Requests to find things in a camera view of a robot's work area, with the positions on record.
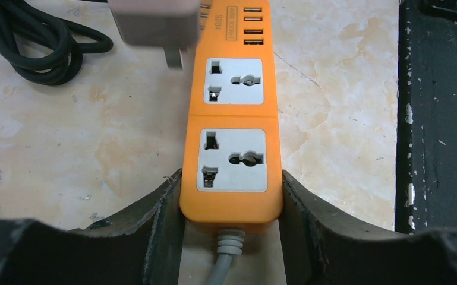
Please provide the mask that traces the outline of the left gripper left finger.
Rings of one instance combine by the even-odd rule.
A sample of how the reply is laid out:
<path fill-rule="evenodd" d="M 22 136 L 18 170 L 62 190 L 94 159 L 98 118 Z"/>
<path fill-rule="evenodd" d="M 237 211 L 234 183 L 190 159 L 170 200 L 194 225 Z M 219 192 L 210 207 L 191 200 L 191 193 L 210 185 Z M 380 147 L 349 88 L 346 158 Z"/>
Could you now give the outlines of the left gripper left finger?
<path fill-rule="evenodd" d="M 0 284 L 177 284 L 181 174 L 85 229 L 0 220 Z"/>

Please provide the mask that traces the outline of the pink plug orange strip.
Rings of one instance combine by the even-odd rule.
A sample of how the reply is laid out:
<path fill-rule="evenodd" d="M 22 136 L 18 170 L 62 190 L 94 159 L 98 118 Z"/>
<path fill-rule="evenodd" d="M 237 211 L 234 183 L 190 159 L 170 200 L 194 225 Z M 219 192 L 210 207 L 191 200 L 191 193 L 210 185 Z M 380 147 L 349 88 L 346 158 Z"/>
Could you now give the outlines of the pink plug orange strip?
<path fill-rule="evenodd" d="M 181 52 L 199 40 L 198 0 L 109 0 L 108 4 L 123 42 L 162 48 L 168 68 L 181 69 Z"/>

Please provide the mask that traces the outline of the orange power strip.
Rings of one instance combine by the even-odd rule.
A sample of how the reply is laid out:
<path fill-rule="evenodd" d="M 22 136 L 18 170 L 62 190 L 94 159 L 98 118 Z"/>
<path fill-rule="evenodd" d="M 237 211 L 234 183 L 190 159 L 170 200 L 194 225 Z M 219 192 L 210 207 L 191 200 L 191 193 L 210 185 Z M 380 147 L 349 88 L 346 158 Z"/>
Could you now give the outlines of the orange power strip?
<path fill-rule="evenodd" d="M 268 1 L 201 9 L 179 205 L 202 230 L 261 233 L 283 209 Z"/>

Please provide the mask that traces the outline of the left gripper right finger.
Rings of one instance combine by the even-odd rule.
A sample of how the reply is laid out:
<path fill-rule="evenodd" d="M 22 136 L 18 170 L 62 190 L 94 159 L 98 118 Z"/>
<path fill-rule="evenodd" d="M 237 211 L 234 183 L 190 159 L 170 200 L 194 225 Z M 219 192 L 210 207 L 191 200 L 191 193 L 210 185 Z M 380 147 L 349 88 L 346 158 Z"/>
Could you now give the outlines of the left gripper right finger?
<path fill-rule="evenodd" d="M 288 284 L 457 284 L 457 229 L 387 230 L 282 174 L 279 231 Z"/>

